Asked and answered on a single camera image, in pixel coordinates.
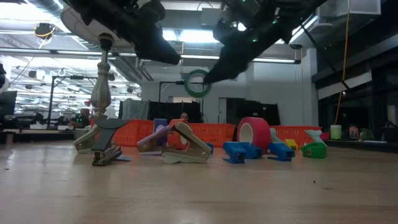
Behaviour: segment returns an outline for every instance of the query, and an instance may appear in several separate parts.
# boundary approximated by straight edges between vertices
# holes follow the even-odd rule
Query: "wooden table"
[[[72,142],[0,149],[0,223],[398,223],[398,155],[329,148],[327,159],[92,167]]]

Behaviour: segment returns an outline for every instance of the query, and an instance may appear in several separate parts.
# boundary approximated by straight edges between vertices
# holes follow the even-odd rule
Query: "tape roll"
[[[170,121],[170,128],[172,128],[178,122],[183,122],[189,125],[188,121],[185,119],[173,119]],[[186,150],[189,146],[189,142],[179,133],[175,131],[170,131],[167,135],[167,145],[168,147],[174,146],[177,150]]]
[[[267,152],[271,142],[271,131],[267,121],[262,118],[243,118],[238,126],[238,141],[249,142]]]
[[[195,98],[202,98],[210,92],[211,84],[205,85],[205,89],[203,91],[193,91],[189,88],[190,80],[192,78],[196,78],[196,77],[205,78],[205,76],[207,74],[208,74],[208,72],[206,72],[202,69],[196,69],[189,73],[189,76],[188,76],[189,78],[187,80],[185,80],[185,83],[184,83],[185,91],[188,93],[188,95],[195,97]]]

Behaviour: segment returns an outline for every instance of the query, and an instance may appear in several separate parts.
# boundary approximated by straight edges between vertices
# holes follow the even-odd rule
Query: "fluorescent light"
[[[245,31],[246,27],[240,22],[240,23],[238,23],[238,30],[239,31]]]
[[[163,38],[168,41],[177,40],[177,35],[172,29],[164,29]]]
[[[255,58],[253,62],[269,62],[269,63],[294,63],[295,60],[291,59],[278,59],[278,58]]]
[[[206,55],[181,55],[181,58],[218,60],[220,57],[219,56],[206,56]]]
[[[218,43],[211,30],[183,30],[179,41],[187,43]]]
[[[205,60],[218,60],[219,56],[206,56],[206,55],[181,55],[181,58],[192,59],[205,59]],[[268,62],[268,63],[295,63],[292,59],[279,59],[279,58],[255,58],[253,62]]]
[[[102,56],[101,52],[89,52],[89,51],[71,51],[71,50],[58,50],[59,54],[69,54],[69,55],[95,55]]]
[[[63,9],[63,4],[58,0],[53,0],[61,9]]]
[[[0,52],[49,54],[49,50],[0,48]]]
[[[314,22],[318,20],[318,16],[314,16],[308,23],[304,25],[304,28],[308,29]],[[300,27],[293,30],[293,37],[291,38],[289,43],[295,41],[298,37],[300,37],[304,33],[304,30]]]
[[[124,57],[137,57],[137,54],[135,54],[135,53],[120,53],[119,56],[124,56]]]
[[[220,2],[206,1],[203,3],[194,1],[162,1],[166,10],[201,11],[203,8],[220,9]]]

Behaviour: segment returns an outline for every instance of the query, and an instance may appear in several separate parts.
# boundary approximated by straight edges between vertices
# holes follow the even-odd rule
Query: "person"
[[[90,125],[90,110],[89,109],[81,109],[80,114],[76,115],[74,121],[70,124],[75,128],[84,128],[85,126]]]
[[[186,112],[182,113],[180,119],[184,119],[185,121],[189,120],[188,114]]]

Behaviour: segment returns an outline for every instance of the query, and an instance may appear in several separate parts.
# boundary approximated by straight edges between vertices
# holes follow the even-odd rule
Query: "orange crate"
[[[199,124],[190,123],[193,133],[204,142],[214,147],[222,147],[224,142],[232,141],[235,131],[233,124]]]
[[[305,144],[312,142],[312,138],[305,132],[305,130],[321,130],[321,127],[317,126],[270,126],[275,128],[276,135],[282,140],[294,139],[297,143],[298,148],[301,149]]]
[[[90,120],[90,124],[93,127],[93,119]],[[153,128],[153,121],[132,119],[128,124],[117,130],[112,139],[117,140],[121,146],[137,146],[138,141],[152,134]]]

